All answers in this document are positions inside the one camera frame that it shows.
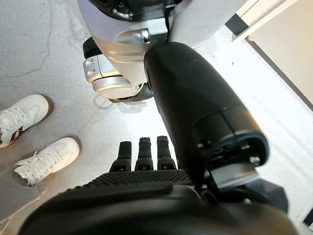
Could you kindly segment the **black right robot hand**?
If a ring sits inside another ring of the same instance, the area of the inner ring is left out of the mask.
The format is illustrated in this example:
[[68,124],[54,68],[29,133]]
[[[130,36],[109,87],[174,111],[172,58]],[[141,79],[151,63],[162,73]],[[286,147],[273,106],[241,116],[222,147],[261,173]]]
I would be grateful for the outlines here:
[[168,136],[120,143],[108,173],[56,195],[22,235],[295,235],[284,189],[262,179],[263,132],[220,74],[181,43],[150,49],[144,69]]

